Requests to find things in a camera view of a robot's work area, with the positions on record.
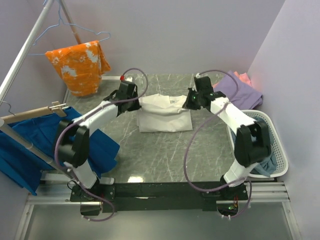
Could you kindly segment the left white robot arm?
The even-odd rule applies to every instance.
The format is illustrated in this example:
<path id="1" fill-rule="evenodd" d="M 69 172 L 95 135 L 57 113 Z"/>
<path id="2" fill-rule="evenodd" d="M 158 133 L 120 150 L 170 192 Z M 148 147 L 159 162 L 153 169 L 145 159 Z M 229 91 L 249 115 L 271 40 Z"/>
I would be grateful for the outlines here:
<path id="1" fill-rule="evenodd" d="M 67 170 L 83 187 L 82 195 L 88 201 L 94 201 L 100 195 L 100 188 L 95 185 L 98 177 L 88 161 L 90 137 L 102 124 L 125 112 L 139 110 L 139 98 L 138 86 L 126 79 L 98 106 L 71 121 L 62 120 L 58 125 L 54 146 L 55 163 L 59 168 Z"/>

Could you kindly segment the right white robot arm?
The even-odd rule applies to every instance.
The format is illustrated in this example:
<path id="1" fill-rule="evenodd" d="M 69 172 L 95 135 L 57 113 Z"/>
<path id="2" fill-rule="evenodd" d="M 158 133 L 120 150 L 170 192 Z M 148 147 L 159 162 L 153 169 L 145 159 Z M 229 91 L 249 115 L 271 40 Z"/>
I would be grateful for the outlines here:
<path id="1" fill-rule="evenodd" d="M 237 186 L 246 180 L 258 163 L 271 155 L 268 125 L 246 115 L 222 92 L 215 92 L 210 78 L 200 74 L 194 78 L 194 87 L 188 89 L 182 107 L 187 110 L 207 109 L 235 134 L 235 159 L 222 176 L 224 184 L 214 189 L 219 190 L 222 198 L 232 199 L 237 194 Z"/>

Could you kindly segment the white Coca-Cola t-shirt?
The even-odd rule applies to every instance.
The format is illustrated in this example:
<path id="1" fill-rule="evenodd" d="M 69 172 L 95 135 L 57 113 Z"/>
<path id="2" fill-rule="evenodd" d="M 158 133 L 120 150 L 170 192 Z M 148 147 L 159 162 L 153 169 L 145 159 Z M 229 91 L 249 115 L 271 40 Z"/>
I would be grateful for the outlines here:
<path id="1" fill-rule="evenodd" d="M 193 130 L 191 111 L 183 108 L 187 97 L 154 94 L 139 99 L 141 108 L 136 112 L 141 133 L 183 132 Z"/>

